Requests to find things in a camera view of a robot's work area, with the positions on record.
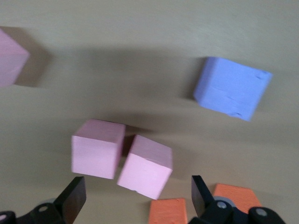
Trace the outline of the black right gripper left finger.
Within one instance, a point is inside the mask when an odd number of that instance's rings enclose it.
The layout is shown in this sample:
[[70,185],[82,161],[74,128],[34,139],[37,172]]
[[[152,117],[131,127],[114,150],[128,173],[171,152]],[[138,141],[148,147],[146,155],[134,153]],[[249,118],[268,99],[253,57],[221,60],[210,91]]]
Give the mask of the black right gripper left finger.
[[13,211],[0,213],[2,224],[72,224],[86,202],[85,178],[75,177],[51,203],[42,203],[17,217]]

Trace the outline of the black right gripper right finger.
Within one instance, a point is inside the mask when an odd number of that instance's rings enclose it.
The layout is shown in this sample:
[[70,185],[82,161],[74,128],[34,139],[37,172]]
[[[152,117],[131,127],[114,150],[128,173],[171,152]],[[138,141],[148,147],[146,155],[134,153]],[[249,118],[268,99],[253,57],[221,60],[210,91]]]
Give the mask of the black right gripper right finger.
[[248,213],[240,211],[225,197],[214,197],[200,175],[191,177],[191,194],[197,216],[190,224],[284,224],[275,211],[266,207],[252,207]]

